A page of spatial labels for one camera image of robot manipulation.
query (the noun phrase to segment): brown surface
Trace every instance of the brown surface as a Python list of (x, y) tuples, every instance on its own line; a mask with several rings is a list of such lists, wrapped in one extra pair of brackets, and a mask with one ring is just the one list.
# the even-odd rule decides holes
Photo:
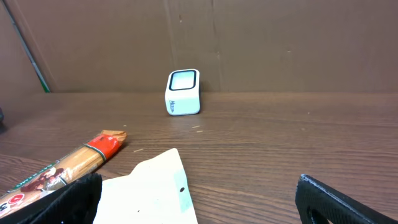
[(398, 1), (7, 0), (56, 92), (398, 91)]
[(0, 3), (0, 107), (20, 96), (42, 92), (33, 66)]
[(398, 94), (206, 93), (200, 114), (171, 117), (161, 93), (36, 95), (6, 107), (0, 193), (98, 131), (120, 129), (128, 145), (99, 172), (126, 175), (176, 147), (199, 223), (300, 223), (300, 174), (398, 219), (397, 101)]

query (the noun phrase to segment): brown wall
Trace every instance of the brown wall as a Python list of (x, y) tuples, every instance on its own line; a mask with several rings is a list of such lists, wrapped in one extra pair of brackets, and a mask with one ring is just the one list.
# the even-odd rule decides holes
[(53, 91), (398, 91), (398, 1), (7, 0)]
[(43, 88), (0, 3), (0, 106)]

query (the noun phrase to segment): red logo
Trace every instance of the red logo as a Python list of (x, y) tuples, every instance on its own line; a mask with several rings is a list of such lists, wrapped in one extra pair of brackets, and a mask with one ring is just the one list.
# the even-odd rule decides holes
[(12, 205), (15, 203), (18, 203), (20, 200), (22, 200), (24, 198), (24, 194), (17, 194), (12, 196), (9, 200), (8, 200), (8, 204)]

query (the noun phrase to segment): snack package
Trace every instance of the snack package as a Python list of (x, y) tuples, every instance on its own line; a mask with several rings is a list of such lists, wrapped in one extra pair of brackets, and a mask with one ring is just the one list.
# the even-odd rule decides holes
[(89, 143), (44, 167), (0, 198), (0, 218), (92, 172), (109, 159), (126, 139), (124, 131), (102, 131)]

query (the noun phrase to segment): white paper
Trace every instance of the white paper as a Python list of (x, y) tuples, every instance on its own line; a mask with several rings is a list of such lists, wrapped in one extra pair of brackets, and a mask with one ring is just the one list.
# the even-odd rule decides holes
[(177, 149), (103, 181), (102, 188), (94, 224), (198, 223)]

